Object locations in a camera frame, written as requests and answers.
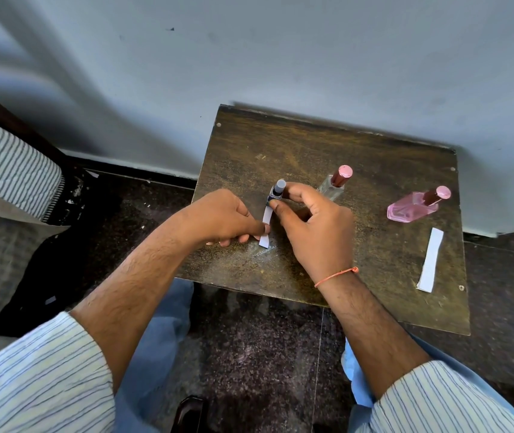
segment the striped sleeve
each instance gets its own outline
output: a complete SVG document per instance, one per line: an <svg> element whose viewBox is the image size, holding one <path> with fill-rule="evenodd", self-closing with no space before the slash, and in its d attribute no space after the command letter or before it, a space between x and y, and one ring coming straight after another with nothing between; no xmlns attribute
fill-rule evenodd
<svg viewBox="0 0 514 433"><path fill-rule="evenodd" d="M0 431L110 431L113 378L101 349L59 313L0 351Z"/></svg>
<svg viewBox="0 0 514 433"><path fill-rule="evenodd" d="M514 415L442 361L409 372L373 406L360 432L514 432Z"/></svg>

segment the table top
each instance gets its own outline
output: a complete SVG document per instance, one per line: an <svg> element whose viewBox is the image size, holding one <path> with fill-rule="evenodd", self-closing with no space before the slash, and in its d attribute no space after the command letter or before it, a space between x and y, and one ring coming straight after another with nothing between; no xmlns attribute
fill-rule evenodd
<svg viewBox="0 0 514 433"><path fill-rule="evenodd" d="M356 216L352 246L362 280L397 320L469 334L457 159L452 149L221 105L193 201L229 188L260 219L278 179L317 187L341 164L353 167L353 177L336 202ZM439 211L412 223L386 217L391 203L438 185L452 191ZM426 293L416 284L432 227L445 234L434 289ZM327 306L295 259L275 216L268 249L253 239L228 248L203 247L189 256L177 276Z"/></svg>

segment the striped cushion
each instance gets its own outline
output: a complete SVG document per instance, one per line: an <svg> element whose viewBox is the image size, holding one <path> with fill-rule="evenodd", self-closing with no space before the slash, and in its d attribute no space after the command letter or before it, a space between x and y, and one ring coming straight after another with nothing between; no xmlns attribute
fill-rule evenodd
<svg viewBox="0 0 514 433"><path fill-rule="evenodd" d="M0 128L0 197L46 221L63 187L57 164Z"/></svg>

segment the person's right hand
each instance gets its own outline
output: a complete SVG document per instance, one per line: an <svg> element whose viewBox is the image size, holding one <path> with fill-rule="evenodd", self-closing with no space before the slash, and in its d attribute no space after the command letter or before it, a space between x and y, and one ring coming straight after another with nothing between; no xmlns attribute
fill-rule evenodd
<svg viewBox="0 0 514 433"><path fill-rule="evenodd" d="M355 231L351 210L331 202L303 183L288 182L283 196L304 203L311 212L311 217L304 222L286 203L275 199L269 202L287 232L297 261L313 283L351 268Z"/></svg>

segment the orange thread bracelet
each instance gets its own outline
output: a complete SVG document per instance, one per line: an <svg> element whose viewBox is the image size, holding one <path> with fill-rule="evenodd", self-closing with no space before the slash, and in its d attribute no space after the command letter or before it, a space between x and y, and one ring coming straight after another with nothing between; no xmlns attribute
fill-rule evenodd
<svg viewBox="0 0 514 433"><path fill-rule="evenodd" d="M333 278L334 276L342 275L342 274L344 274L344 273L346 273L346 272L353 272L354 274L356 274L356 273L358 273L358 272L359 272L359 269L357 268L357 266L355 266L355 267L350 267L349 269L342 270L341 272L338 272L338 273L336 273L336 274L333 274L333 275L330 275L330 276L328 276L328 277L326 277L326 278L323 278L321 281L319 281L319 282L315 285L315 288L317 288L317 286L318 286L319 284L321 284L322 282L326 282L328 279L331 279L331 278Z"/></svg>

